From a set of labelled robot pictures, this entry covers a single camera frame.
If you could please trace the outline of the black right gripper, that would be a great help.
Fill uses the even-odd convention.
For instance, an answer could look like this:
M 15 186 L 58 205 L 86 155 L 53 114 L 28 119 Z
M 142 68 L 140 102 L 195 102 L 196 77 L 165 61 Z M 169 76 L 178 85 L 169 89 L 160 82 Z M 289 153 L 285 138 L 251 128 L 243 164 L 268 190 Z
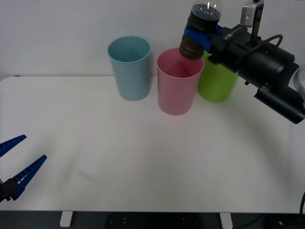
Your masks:
M 265 71 L 263 40 L 245 27 L 237 25 L 229 29 L 217 24 L 214 34 L 185 27 L 184 34 L 210 54 L 207 59 L 212 64 L 222 65 L 235 73 Z

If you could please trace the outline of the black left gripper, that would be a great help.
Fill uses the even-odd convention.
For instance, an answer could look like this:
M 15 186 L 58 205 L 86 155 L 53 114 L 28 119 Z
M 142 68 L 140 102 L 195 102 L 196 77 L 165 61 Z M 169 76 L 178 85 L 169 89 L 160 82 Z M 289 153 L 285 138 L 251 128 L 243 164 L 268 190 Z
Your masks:
M 9 152 L 12 148 L 14 148 L 17 144 L 19 144 L 26 138 L 26 135 L 20 135 L 18 137 L 12 138 L 8 141 L 1 143 L 0 157 L 5 155 L 7 152 Z M 5 182 L 0 179 L 0 202 L 5 199 L 7 201 L 10 201 L 11 199 L 17 200 L 46 159 L 47 156 L 43 155 L 31 165 L 22 170 L 20 173 L 15 175 L 13 178 L 9 178 Z

